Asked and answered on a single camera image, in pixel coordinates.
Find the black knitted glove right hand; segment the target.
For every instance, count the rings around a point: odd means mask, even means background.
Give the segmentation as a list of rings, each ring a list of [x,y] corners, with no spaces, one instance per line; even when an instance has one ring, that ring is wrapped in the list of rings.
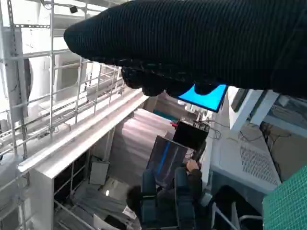
[[[68,27],[70,51],[147,96],[219,85],[307,96],[304,0],[133,0]]]

